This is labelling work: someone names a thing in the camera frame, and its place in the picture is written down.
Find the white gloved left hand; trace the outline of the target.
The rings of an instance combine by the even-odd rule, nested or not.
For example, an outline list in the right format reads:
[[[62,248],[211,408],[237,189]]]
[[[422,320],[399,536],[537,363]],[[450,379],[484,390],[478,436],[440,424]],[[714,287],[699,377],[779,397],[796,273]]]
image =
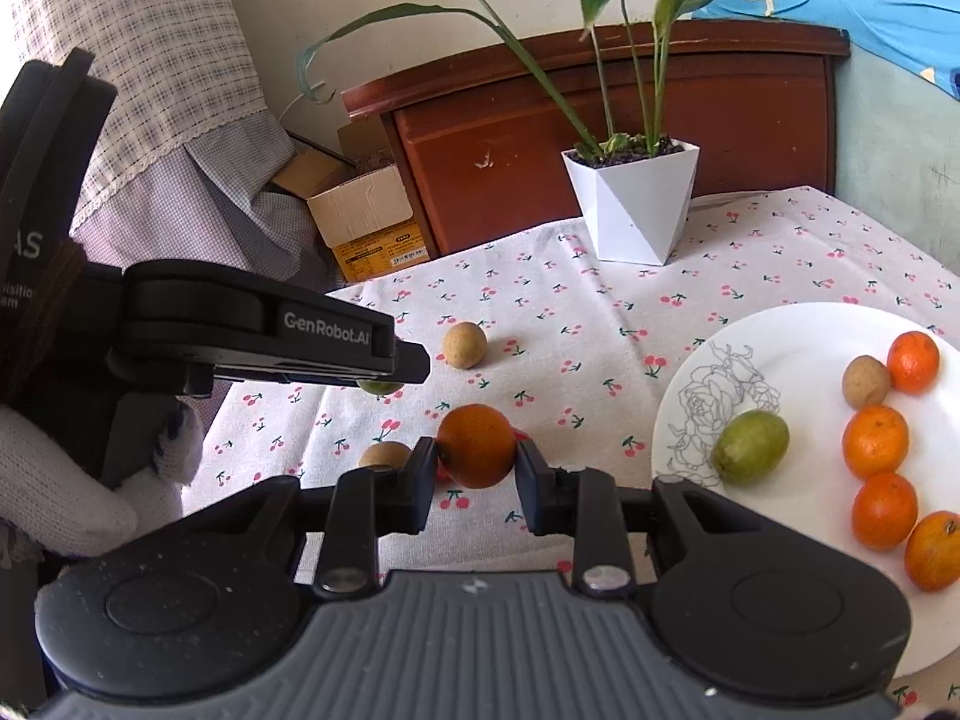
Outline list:
[[[94,557],[182,517],[182,489],[203,450],[199,411],[185,400],[151,444],[145,468],[110,489],[55,440],[2,410],[2,520],[60,556]]]

